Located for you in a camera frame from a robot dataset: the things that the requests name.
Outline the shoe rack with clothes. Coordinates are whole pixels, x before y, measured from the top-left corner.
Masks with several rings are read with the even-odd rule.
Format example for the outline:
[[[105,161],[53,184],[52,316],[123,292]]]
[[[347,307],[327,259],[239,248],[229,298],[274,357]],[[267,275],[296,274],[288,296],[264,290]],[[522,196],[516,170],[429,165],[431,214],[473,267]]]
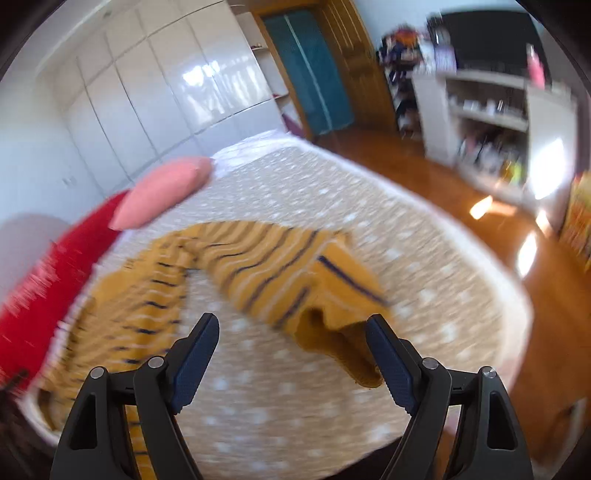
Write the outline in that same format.
[[[412,82],[413,71],[423,61],[420,39],[415,28],[402,24],[384,35],[376,51],[392,96],[397,128],[403,138],[422,137],[419,108]]]

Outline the long red pillow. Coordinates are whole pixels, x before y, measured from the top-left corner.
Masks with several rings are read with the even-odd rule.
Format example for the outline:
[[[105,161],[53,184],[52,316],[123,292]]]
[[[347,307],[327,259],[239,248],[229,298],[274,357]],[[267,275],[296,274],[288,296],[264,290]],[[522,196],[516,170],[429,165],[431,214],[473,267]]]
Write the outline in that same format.
[[[21,372],[27,389],[44,364],[58,323],[91,276],[93,266],[120,235],[109,228],[122,191],[71,227],[1,304],[1,383]]]

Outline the pink cushion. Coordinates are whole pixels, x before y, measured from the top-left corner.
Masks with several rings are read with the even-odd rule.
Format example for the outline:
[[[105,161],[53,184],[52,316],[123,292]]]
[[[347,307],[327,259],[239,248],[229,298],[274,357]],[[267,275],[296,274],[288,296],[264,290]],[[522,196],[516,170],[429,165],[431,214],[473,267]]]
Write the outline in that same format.
[[[213,160],[191,156],[172,160],[141,179],[119,203],[109,224],[115,231],[138,229],[204,187]]]

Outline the brown wooden door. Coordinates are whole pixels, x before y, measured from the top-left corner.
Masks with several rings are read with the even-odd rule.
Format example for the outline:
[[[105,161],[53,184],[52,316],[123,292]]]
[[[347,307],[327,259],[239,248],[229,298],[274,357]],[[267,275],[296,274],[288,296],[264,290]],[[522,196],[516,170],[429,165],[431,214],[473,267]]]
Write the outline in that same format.
[[[356,124],[396,133],[396,114],[384,70],[355,3],[321,1],[315,16],[335,57]]]

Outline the yellow striped knit sweater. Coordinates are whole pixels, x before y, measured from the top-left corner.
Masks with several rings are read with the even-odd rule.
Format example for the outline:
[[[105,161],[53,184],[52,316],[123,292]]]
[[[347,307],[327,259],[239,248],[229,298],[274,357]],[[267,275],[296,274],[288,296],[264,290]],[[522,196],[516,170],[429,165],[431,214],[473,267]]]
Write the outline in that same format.
[[[221,336],[179,427],[208,479],[322,479],[390,444],[396,423],[365,340],[387,315],[374,262],[344,230],[225,221],[154,240],[95,284],[39,408],[61,430],[89,370],[164,354],[205,312]]]

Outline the beige spotted quilt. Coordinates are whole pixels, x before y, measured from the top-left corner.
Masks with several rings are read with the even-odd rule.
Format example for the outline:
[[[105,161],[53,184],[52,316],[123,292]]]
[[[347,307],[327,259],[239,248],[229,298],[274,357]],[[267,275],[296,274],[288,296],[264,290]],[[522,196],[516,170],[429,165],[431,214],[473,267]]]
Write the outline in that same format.
[[[214,180],[98,261],[23,401],[56,443],[88,371],[162,354],[205,312],[221,337],[177,421],[208,479],[322,479],[403,434],[363,326],[380,313],[425,356],[512,385],[533,319],[464,228],[329,152],[259,136]]]

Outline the black television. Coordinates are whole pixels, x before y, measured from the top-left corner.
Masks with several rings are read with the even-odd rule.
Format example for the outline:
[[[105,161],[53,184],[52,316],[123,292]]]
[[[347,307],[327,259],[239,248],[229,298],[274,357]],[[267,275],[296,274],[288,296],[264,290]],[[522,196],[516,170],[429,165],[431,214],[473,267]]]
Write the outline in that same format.
[[[534,48],[551,81],[544,47],[528,13],[517,10],[465,10],[444,12],[442,20],[455,50],[458,67],[528,75],[528,46]]]

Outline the white shelf unit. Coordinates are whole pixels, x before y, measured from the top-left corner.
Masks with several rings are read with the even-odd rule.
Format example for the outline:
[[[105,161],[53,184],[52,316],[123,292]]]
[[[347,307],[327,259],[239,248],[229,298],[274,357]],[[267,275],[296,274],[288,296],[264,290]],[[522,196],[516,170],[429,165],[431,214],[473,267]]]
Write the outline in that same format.
[[[475,70],[417,69],[412,83],[429,159],[560,228],[578,148],[578,108],[568,88]]]

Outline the white glossy wardrobe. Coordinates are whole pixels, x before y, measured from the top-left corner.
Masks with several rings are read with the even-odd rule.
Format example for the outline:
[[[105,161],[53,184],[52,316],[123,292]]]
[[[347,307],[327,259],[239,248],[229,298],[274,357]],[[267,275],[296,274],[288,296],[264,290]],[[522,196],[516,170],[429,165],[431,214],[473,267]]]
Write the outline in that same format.
[[[103,193],[174,157],[286,127],[228,1],[103,1],[63,56],[56,102]]]

